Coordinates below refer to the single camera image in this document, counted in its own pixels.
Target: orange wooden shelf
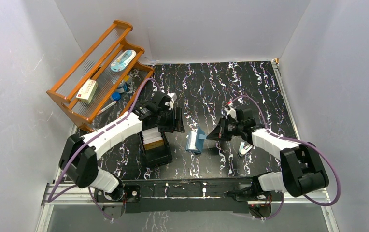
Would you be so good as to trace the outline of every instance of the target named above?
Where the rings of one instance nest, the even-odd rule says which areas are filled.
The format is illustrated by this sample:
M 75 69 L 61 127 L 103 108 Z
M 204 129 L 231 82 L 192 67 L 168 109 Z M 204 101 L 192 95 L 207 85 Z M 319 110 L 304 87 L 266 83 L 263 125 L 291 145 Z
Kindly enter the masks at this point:
M 131 24 L 115 20 L 64 76 L 47 91 L 47 94 L 62 111 L 84 131 L 93 131 L 89 124 L 92 123 L 132 68 L 147 72 L 143 80 L 153 75 L 152 67 L 138 62 L 144 53 L 144 49 L 128 43 L 125 39 L 131 30 Z M 135 58 L 122 71 L 112 71 L 110 64 L 126 50 L 134 50 L 136 52 Z M 90 104 L 83 103 L 75 98 L 78 90 L 88 79 L 96 80 L 98 83 L 98 88 Z M 136 95 L 137 92 L 134 93 L 123 112 L 129 109 Z

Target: white box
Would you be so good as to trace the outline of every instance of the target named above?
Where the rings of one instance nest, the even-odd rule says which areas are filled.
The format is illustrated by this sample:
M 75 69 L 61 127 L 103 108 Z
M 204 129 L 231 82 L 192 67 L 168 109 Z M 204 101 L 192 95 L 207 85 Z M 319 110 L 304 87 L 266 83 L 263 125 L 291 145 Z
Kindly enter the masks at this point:
M 76 98 L 81 102 L 91 103 L 92 98 L 95 94 L 95 90 L 98 87 L 98 84 L 94 80 L 87 80 L 85 84 L 79 89 L 76 94 Z

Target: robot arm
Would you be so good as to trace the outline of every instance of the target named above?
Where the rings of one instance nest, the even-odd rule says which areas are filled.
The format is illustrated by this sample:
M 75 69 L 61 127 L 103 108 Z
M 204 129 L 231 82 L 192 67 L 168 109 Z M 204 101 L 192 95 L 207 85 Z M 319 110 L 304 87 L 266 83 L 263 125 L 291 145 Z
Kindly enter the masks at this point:
M 329 180 L 320 156 L 311 148 L 281 139 L 257 125 L 251 109 L 234 109 L 229 102 L 225 106 L 226 116 L 220 118 L 218 126 L 207 139 L 229 141 L 232 136 L 242 139 L 269 152 L 280 160 L 281 172 L 266 173 L 253 179 L 252 189 L 258 196 L 265 192 L 288 192 L 293 197 L 322 189 Z
M 175 94 L 157 91 L 151 100 L 138 102 L 131 114 L 126 112 L 121 116 L 125 118 L 128 115 L 127 118 L 119 118 L 81 137 L 71 135 L 65 144 L 59 167 L 63 170 L 76 150 L 96 137 L 73 160 L 67 175 L 79 188 L 92 186 L 103 190 L 113 200 L 119 200 L 124 194 L 122 181 L 100 169 L 98 160 L 112 147 L 141 131 L 158 127 L 159 132 L 184 132 L 182 110 L 175 107 L 175 100 Z

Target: black table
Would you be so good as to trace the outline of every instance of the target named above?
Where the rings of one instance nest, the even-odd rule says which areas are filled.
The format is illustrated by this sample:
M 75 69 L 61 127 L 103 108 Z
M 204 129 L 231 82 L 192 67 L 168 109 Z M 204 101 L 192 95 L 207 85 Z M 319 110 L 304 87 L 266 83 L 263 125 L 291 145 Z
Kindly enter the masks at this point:
M 247 94 L 259 103 L 267 118 L 266 123 L 274 132 L 295 137 L 270 61 L 166 64 L 155 65 L 154 68 L 154 78 L 165 92 L 177 94 L 177 104 L 184 112 L 186 132 L 166 133 L 173 161 L 155 168 L 147 167 L 140 151 L 139 137 L 133 135 L 103 155 L 98 162 L 102 169 L 122 180 L 254 176 L 280 170 L 274 157 L 260 148 L 239 157 L 240 138 L 220 143 L 206 140 L 200 155 L 185 151 L 189 131 L 200 127 L 206 134 L 210 133 L 222 115 L 225 103 L 241 94 Z M 127 93 L 94 120 L 94 128 L 114 121 L 140 85 L 141 73 L 138 70 L 131 71 L 129 75 L 134 81 Z M 153 89 L 149 82 L 140 99 L 150 97 Z M 249 99 L 241 99 L 234 105 L 253 108 L 256 121 L 260 122 L 258 110 Z M 78 130 L 77 133 L 82 135 L 84 132 Z

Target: white wall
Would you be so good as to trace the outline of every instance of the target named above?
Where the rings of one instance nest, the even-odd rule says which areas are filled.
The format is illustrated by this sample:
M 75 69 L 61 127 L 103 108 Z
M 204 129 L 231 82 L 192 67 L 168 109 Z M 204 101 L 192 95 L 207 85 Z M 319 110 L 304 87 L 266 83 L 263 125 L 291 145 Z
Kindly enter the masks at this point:
M 369 0 L 311 1 L 280 68 L 301 137 L 340 174 L 340 231 L 369 231 Z
M 81 54 L 53 0 L 0 1 L 0 232 L 35 230 L 71 128 L 45 92 Z
M 279 58 L 309 0 L 55 0 L 83 51 L 114 19 L 133 25 L 128 39 L 142 62 Z

